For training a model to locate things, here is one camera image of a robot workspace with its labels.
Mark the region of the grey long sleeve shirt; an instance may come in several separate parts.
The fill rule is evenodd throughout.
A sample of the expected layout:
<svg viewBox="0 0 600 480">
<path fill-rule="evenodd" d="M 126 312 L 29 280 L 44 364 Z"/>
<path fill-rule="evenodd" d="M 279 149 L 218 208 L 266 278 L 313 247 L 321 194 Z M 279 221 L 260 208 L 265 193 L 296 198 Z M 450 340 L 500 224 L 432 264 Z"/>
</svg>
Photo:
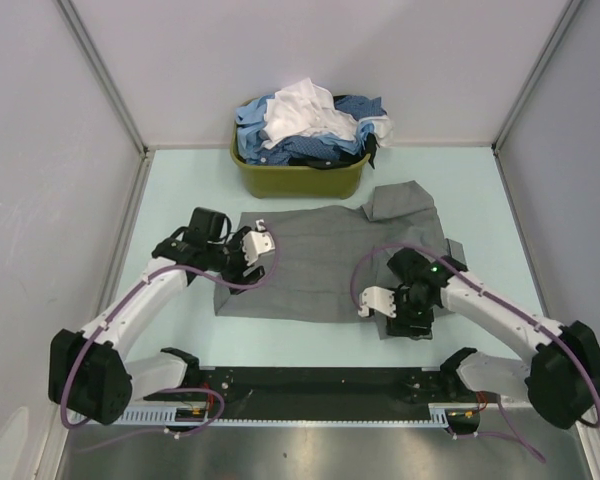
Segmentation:
<svg viewBox="0 0 600 480">
<path fill-rule="evenodd" d="M 331 205 L 240 217 L 243 226 L 258 220 L 281 246 L 278 259 L 267 256 L 261 262 L 272 277 L 238 295 L 216 287 L 219 316 L 358 323 L 362 318 L 352 292 L 399 286 L 387 264 L 400 243 L 466 259 L 463 245 L 445 236 L 433 197 L 415 181 L 378 186 L 356 208 Z"/>
</svg>

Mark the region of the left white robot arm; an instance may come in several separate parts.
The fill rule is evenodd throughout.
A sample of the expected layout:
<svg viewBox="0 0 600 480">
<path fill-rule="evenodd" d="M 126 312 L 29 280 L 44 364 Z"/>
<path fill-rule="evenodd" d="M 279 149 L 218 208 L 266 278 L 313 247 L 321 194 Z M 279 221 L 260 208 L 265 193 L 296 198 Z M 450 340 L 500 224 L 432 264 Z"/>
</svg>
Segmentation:
<svg viewBox="0 0 600 480">
<path fill-rule="evenodd" d="M 267 255 L 278 255 L 277 241 L 263 221 L 233 230 L 226 214 L 195 208 L 188 224 L 156 245 L 121 298 L 79 330 L 62 329 L 52 339 L 48 397 L 63 426 L 110 425 L 131 402 L 155 395 L 211 397 L 197 357 L 173 347 L 140 361 L 129 353 L 164 307 L 199 278 L 232 295 L 262 287 L 274 271 L 259 263 Z"/>
</svg>

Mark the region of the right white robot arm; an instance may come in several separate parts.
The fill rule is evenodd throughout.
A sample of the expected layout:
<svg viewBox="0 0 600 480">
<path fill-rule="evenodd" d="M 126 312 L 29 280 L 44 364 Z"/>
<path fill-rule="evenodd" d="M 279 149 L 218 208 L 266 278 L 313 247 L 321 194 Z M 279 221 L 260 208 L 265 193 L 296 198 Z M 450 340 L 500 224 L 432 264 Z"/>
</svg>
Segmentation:
<svg viewBox="0 0 600 480">
<path fill-rule="evenodd" d="M 450 256 L 434 260 L 403 248 L 387 262 L 399 281 L 398 318 L 421 321 L 436 307 L 459 314 L 507 345 L 515 358 L 466 347 L 444 363 L 443 393 L 464 401 L 475 391 L 529 402 L 549 424 L 568 429 L 600 408 L 600 346 L 593 330 L 533 315 L 488 290 Z"/>
</svg>

